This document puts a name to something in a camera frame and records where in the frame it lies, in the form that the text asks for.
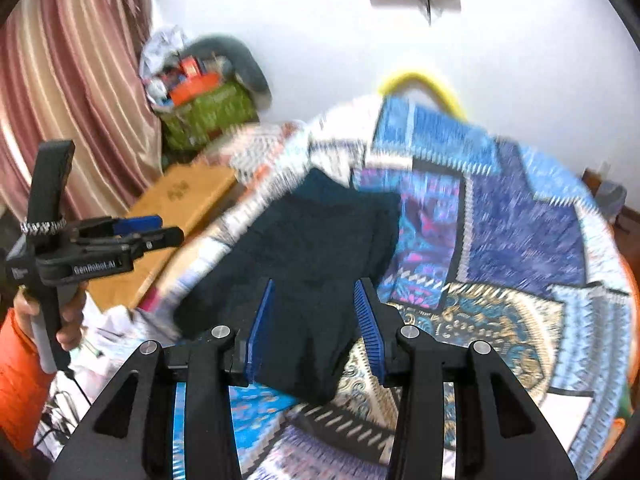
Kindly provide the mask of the left hand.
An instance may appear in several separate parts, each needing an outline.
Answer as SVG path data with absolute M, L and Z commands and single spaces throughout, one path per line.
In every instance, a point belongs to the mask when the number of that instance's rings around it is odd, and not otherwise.
M 73 350 L 80 344 L 86 289 L 87 284 L 80 283 L 73 298 L 61 308 L 62 328 L 56 333 L 56 340 L 65 351 Z M 13 299 L 13 311 L 20 330 L 32 342 L 36 342 L 32 333 L 32 319 L 40 313 L 39 302 L 29 296 L 24 288 L 20 288 Z

